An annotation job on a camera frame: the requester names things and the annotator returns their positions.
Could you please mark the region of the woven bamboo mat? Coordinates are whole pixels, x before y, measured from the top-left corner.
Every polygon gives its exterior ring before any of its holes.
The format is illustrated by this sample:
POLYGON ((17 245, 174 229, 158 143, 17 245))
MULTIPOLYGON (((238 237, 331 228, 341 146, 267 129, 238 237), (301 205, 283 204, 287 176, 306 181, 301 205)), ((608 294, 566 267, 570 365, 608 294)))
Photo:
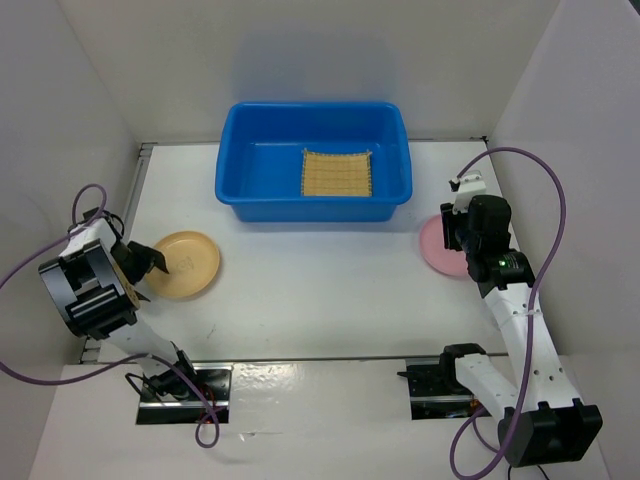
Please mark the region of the woven bamboo mat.
POLYGON ((372 152, 329 154, 303 151, 301 195, 304 197, 371 197, 372 152))

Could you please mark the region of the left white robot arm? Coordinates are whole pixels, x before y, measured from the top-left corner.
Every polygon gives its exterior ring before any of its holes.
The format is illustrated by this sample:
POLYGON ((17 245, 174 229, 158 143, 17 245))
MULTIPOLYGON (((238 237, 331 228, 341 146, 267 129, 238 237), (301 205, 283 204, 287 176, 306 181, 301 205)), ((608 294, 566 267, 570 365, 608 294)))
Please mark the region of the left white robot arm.
POLYGON ((136 355, 152 395, 190 399, 199 375, 188 356, 137 315, 147 298, 135 285, 154 271, 167 275, 165 257, 135 241, 124 242, 116 219, 99 208, 84 212, 69 228, 65 249, 41 264, 38 273, 72 334, 136 355))

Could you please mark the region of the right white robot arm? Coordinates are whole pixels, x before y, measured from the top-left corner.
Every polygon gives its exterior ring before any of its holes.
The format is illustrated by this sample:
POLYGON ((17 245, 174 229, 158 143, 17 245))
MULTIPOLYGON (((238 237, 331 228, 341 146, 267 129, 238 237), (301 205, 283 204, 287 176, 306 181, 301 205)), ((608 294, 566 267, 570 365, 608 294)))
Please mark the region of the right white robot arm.
POLYGON ((446 347, 438 381, 469 390, 497 423, 499 451, 512 467, 583 458, 603 420, 567 377, 540 308, 536 277, 511 246, 511 208, 499 196, 463 194, 441 206, 444 245, 465 255, 491 310, 516 376, 507 380, 476 344, 446 347))

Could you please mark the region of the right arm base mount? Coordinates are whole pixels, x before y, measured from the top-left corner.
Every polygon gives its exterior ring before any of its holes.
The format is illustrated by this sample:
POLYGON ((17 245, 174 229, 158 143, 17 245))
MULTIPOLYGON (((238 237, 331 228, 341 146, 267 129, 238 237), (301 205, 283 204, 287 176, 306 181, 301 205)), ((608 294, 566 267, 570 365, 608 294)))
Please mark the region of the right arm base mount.
POLYGON ((412 420, 468 418, 480 406, 468 389, 447 383, 437 357, 406 359, 396 375, 406 381, 412 420))

